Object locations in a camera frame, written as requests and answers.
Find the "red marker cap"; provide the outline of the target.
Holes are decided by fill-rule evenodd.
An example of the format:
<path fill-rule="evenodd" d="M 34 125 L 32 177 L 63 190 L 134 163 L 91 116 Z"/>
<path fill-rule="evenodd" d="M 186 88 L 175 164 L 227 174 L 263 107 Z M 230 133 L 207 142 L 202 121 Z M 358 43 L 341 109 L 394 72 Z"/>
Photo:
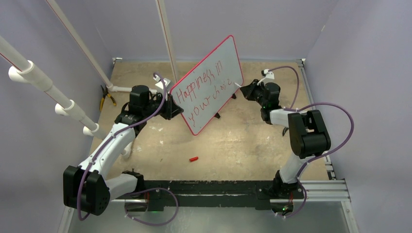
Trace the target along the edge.
<path fill-rule="evenodd" d="M 190 162 L 194 162 L 194 161 L 197 161 L 198 159 L 199 159 L 199 157 L 196 156 L 196 157 L 190 158 L 189 161 L 190 161 Z"/>

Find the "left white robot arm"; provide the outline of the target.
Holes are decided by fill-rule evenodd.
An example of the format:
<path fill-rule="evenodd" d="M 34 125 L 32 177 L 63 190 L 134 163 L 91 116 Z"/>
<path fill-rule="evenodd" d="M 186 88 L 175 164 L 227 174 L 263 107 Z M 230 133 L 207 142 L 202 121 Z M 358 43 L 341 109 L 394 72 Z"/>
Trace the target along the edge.
<path fill-rule="evenodd" d="M 124 171 L 107 179 L 109 170 L 126 146 L 134 142 L 147 121 L 157 115 L 170 120 L 184 110 L 167 92 L 152 94 L 145 85 L 132 88 L 129 101 L 122 106 L 110 133 L 78 166 L 68 166 L 63 173 L 63 203 L 79 213 L 101 215 L 109 202 L 125 194 L 134 199 L 145 192 L 144 176 Z"/>

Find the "red framed whiteboard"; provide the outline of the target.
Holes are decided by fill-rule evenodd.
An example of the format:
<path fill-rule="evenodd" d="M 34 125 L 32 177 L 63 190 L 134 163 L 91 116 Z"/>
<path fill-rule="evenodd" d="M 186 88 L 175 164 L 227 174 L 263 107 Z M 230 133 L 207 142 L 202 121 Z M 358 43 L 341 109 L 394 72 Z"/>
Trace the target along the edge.
<path fill-rule="evenodd" d="M 198 135 L 244 82 L 234 36 L 226 37 L 170 90 L 183 120 Z"/>

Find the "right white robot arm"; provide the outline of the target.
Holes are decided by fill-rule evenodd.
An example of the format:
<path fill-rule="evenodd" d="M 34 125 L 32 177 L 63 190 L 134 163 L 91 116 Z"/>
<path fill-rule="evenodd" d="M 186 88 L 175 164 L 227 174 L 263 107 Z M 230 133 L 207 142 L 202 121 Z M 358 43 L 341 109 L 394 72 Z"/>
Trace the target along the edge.
<path fill-rule="evenodd" d="M 301 174 L 310 159 L 322 155 L 331 147 L 323 117 L 318 110 L 298 112 L 282 108 L 279 104 L 281 88 L 275 83 L 261 84 L 253 80 L 240 90 L 246 100 L 261 106 L 263 121 L 289 130 L 292 153 L 286 164 L 276 172 L 272 184 L 262 189 L 269 197 L 285 198 L 298 189 Z"/>

